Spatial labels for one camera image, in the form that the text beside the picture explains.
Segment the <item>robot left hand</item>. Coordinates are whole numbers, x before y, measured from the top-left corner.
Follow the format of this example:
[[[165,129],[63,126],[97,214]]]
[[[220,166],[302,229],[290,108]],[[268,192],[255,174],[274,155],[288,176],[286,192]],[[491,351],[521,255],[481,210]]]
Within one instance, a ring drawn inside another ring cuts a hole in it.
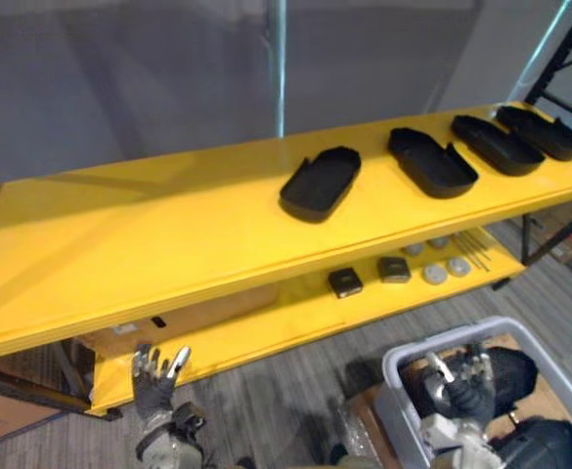
[[[144,423],[172,411],[175,383],[192,353],[182,347],[172,361],[158,364],[160,349],[151,344],[139,344],[131,363],[131,381],[136,411]]]

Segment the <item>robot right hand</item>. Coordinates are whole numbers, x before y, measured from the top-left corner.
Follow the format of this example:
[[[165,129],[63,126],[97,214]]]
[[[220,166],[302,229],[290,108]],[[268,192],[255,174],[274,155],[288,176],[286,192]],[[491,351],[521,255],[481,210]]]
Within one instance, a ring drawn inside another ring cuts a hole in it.
[[[480,343],[467,344],[463,352],[450,357],[455,368],[434,352],[428,352],[425,359],[427,368],[422,382],[435,412],[487,426],[494,418],[496,386],[492,361],[485,348]]]

